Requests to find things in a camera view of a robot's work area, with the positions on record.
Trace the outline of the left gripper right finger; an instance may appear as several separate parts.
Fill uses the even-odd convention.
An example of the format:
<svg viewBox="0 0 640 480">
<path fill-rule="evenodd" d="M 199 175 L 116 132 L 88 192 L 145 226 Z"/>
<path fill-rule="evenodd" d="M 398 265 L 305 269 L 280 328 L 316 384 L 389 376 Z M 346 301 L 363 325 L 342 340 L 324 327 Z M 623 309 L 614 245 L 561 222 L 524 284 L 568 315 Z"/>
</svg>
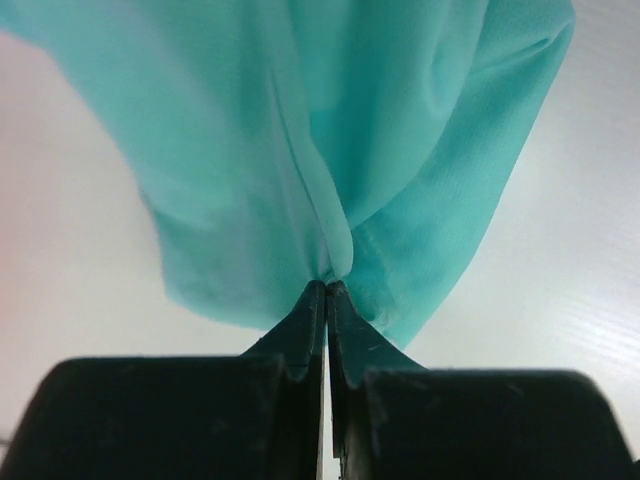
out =
<svg viewBox="0 0 640 480">
<path fill-rule="evenodd" d="M 326 290 L 333 453 L 344 479 L 634 479 L 597 385 L 571 370 L 428 369 Z"/>
</svg>

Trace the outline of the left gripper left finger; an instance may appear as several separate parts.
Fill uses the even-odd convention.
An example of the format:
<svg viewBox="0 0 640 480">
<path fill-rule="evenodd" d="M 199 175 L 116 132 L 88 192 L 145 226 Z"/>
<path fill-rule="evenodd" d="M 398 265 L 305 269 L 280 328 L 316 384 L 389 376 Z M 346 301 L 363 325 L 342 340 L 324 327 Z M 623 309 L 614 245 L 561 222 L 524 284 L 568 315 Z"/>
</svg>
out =
<svg viewBox="0 0 640 480">
<path fill-rule="evenodd" d="M 42 380 L 5 479 L 318 479 L 325 287 L 237 356 L 74 358 Z"/>
</svg>

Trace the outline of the teal t-shirt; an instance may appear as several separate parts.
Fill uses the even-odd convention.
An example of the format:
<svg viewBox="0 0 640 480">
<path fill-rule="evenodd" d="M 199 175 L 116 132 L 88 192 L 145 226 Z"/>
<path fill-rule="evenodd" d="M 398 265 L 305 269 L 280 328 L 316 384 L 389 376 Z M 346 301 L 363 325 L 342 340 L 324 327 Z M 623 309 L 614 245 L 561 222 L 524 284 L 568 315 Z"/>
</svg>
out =
<svg viewBox="0 0 640 480">
<path fill-rule="evenodd" d="M 127 161 L 168 296 L 270 329 L 312 280 L 407 346 L 476 253 L 568 1 L 5 1 Z"/>
</svg>

